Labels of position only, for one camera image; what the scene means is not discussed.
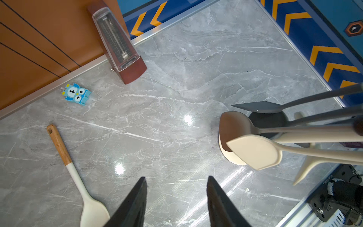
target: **marble floor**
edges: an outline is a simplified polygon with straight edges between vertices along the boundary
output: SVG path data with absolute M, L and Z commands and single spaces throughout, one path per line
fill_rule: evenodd
M 146 177 L 146 227 L 209 226 L 209 175 L 252 226 L 272 227 L 331 169 L 321 164 L 292 186 L 304 156 L 284 153 L 255 171 L 219 150 L 219 117 L 231 104 L 326 91 L 253 0 L 221 0 L 137 50 L 148 70 L 131 84 L 106 62 L 70 81 L 93 92 L 86 106 L 57 90 L 0 121 L 2 226 L 79 226 L 82 198 L 46 132 L 51 123 L 111 215 Z M 328 99 L 286 113 L 336 108 Z

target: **gray spatula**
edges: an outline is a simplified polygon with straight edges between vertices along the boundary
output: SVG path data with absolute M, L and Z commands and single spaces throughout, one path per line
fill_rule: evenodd
M 308 96 L 305 98 L 301 98 L 301 99 L 286 103 L 284 105 L 276 104 L 273 102 L 262 101 L 262 102 L 250 102 L 250 103 L 243 103 L 243 104 L 235 104 L 232 106 L 243 109 L 243 110 L 257 112 L 257 113 L 278 113 L 278 112 L 281 112 L 282 110 L 292 107 L 292 106 L 296 106 L 296 105 L 300 105 L 300 104 L 304 104 L 304 103 L 308 103 L 308 102 L 312 102 L 312 101 L 316 101 L 316 100 L 322 100 L 322 99 L 326 99 L 326 98 L 332 98 L 332 97 L 349 95 L 349 94 L 357 94 L 357 93 L 361 93 L 361 92 L 363 92 L 363 83 L 351 85 L 351 86 L 348 86 L 345 88 L 340 88 L 338 90 L 315 94 L 312 96 Z

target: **kitchen utensil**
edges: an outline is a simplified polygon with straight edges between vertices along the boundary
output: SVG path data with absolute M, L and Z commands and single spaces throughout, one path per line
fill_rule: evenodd
M 281 162 L 282 151 L 322 158 L 363 162 L 359 151 L 320 150 L 281 145 L 259 135 L 244 135 L 227 142 L 227 145 L 242 161 L 256 170 L 275 166 Z
M 284 133 L 273 137 L 272 140 L 278 143 L 307 143 L 307 142 L 363 142 L 363 118 L 357 118 L 353 122 L 351 130 L 324 133 Z
M 226 159 L 228 161 L 230 161 L 233 164 L 240 165 L 240 166 L 247 165 L 235 153 L 233 153 L 231 151 L 226 151 L 226 150 L 223 149 L 220 135 L 218 135 L 218 142 L 219 142 L 219 148 L 221 149 L 222 154 L 226 157 Z
M 103 1 L 94 1 L 88 6 L 88 11 L 102 39 L 103 52 L 114 72 L 125 84 L 139 78 L 147 67 L 111 10 Z
M 299 172 L 297 173 L 293 185 L 297 185 L 300 181 L 302 181 L 307 174 L 312 170 L 315 166 L 321 163 L 330 162 L 330 163 L 341 163 L 341 164 L 350 164 L 350 165 L 363 165 L 363 162 L 354 162 L 347 160 L 339 160 L 333 158 L 322 158 L 307 155 L 305 157 L 305 161 L 302 164 Z
M 303 118 L 303 117 L 306 117 L 306 116 L 301 111 L 294 113 L 294 119 L 295 120 Z M 300 147 L 304 147 L 304 148 L 309 148 L 309 147 L 312 146 L 312 144 L 315 144 L 315 143 L 296 143 L 296 145 L 298 145 Z
M 294 121 L 288 121 L 287 116 L 284 112 L 278 112 L 273 114 L 263 114 L 263 113 L 251 113 L 248 117 L 254 126 L 259 128 L 272 128 L 272 127 L 288 127 L 301 125 L 303 123 L 323 121 L 340 117 L 350 117 L 354 115 L 361 115 L 363 113 L 363 104 L 346 107 L 338 110 L 333 110 L 330 112 L 325 112 L 321 114 L 316 114 L 304 118 L 300 118 Z M 263 133 L 261 136 L 272 138 L 276 133 Z
M 276 104 L 273 102 L 262 101 L 262 102 L 250 102 L 250 103 L 243 103 L 243 104 L 235 104 L 232 106 L 243 109 L 243 110 L 257 112 L 257 113 L 278 113 L 286 108 L 304 104 L 307 102 L 312 102 L 312 101 L 317 101 L 317 100 L 322 100 L 322 99 L 332 98 L 332 97 L 337 97 L 337 96 L 342 96 L 342 95 L 348 95 L 348 94 L 356 94 L 356 93 L 361 93 L 361 92 L 363 92 L 363 83 L 351 85 L 351 86 L 348 86 L 345 88 L 340 88 L 337 90 L 323 92 L 320 94 L 315 94 L 312 96 L 308 96 L 305 98 L 301 98 L 301 99 L 286 103 L 284 105 Z
M 353 116 L 353 117 L 351 117 L 349 119 L 346 119 L 346 120 L 334 121 L 332 123 L 328 123 L 327 125 L 333 125 L 333 124 L 350 124 L 350 123 L 353 123 L 357 119 L 363 119 L 363 116 Z
M 110 219 L 106 207 L 88 194 L 55 125 L 46 128 L 83 199 L 81 227 L 102 227 Z
M 219 133 L 222 148 L 226 151 L 231 149 L 226 145 L 227 141 L 235 139 L 239 136 L 248 134 L 260 134 L 270 132 L 333 132 L 333 131 L 349 131 L 352 125 L 318 125 L 318 126 L 295 126 L 295 127 L 277 127 L 261 129 L 253 125 L 251 120 L 243 113 L 236 111 L 224 112 L 221 115 L 219 123 Z

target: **blue owl figurine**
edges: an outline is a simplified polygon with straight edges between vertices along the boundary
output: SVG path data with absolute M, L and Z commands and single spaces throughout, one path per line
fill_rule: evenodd
M 89 90 L 81 88 L 78 84 L 67 84 L 66 90 L 62 92 L 62 95 L 66 96 L 66 100 L 70 102 L 78 103 L 82 106 L 86 105 L 88 96 L 91 94 Z

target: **orange chevron stripe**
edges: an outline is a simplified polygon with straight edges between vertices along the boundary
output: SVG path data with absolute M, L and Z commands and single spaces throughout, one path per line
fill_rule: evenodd
M 279 4 L 282 4 L 282 3 L 291 3 L 291 2 L 294 2 L 296 0 L 273 0 L 273 3 L 272 3 L 272 17 L 276 20 L 277 18 L 277 7 Z
M 342 81 L 342 84 L 340 85 L 340 88 L 345 88 L 347 86 L 351 86 L 351 85 L 354 85 L 354 84 L 357 84 L 357 83 L 354 83 L 354 82 L 350 82 L 350 81 L 346 81 L 346 80 L 343 80 Z
M 290 32 L 290 23 L 292 19 L 303 19 L 303 18 L 311 18 L 311 16 L 305 12 L 305 13 L 288 13 L 286 14 L 285 19 L 285 28 L 284 31 L 287 35 L 289 35 Z
M 159 9 L 157 10 L 156 14 L 154 15 L 154 17 L 152 18 L 152 20 L 151 20 L 151 22 L 150 22 L 150 24 L 151 24 L 151 25 L 154 25 L 154 26 L 156 27 L 156 26 L 158 26 L 158 25 L 161 25 L 161 24 L 162 24 L 161 22 L 159 22 L 159 21 L 158 21 L 158 17 L 159 17 L 159 15 L 160 15 L 161 11 L 163 11 L 164 6 L 166 5 L 166 3 L 167 3 L 167 2 L 168 2 L 168 1 L 164 2 L 163 4 L 161 4 L 161 5 L 159 6 Z
M 329 82 L 331 73 L 333 72 L 333 69 L 340 69 L 340 70 L 345 70 L 345 71 L 351 71 L 351 72 L 355 72 L 355 73 L 360 73 L 359 70 L 354 67 L 354 66 L 350 66 L 350 65 L 341 65 L 341 64 L 336 64 L 336 63 L 328 63 L 326 65 L 325 68 L 325 72 L 324 72 L 324 76 L 323 78 Z
M 139 29 L 139 26 L 140 26 L 140 24 L 141 24 L 142 20 L 143 20 L 143 19 L 144 19 L 144 17 L 145 17 L 145 14 L 146 14 L 146 12 L 144 12 L 143 14 L 140 14 L 140 15 L 139 15 L 139 18 L 137 18 L 137 21 L 136 21 L 136 23 L 135 23 L 135 25 L 134 25 L 134 27 L 133 27 L 132 31 L 130 32 L 130 34 L 132 34 L 132 35 L 134 35 L 134 36 L 139 36 L 139 35 L 141 35 L 141 34 L 144 34 L 143 32 L 138 31 L 138 29 Z
M 310 55 L 310 62 L 311 62 L 312 65 L 315 65 L 315 62 L 317 60 L 319 51 L 329 52 L 329 53 L 338 53 L 338 54 L 343 53 L 338 47 L 313 46 L 313 49 L 312 49 L 311 55 Z

